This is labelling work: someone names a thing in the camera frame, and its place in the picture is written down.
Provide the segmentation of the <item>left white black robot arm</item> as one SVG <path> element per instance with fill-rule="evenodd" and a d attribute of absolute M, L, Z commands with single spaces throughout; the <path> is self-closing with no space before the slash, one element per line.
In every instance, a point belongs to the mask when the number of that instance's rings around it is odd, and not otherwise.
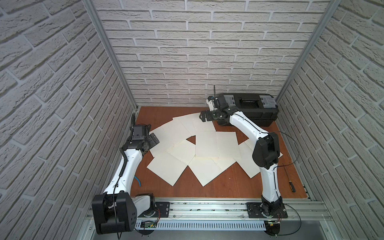
<path fill-rule="evenodd" d="M 131 134 L 119 148 L 122 156 L 111 183 L 92 200 L 96 232 L 120 234 L 135 229 L 139 215 L 158 213 L 153 194 L 131 196 L 131 187 L 143 156 L 160 141 L 151 134 L 151 125 L 132 125 Z"/>

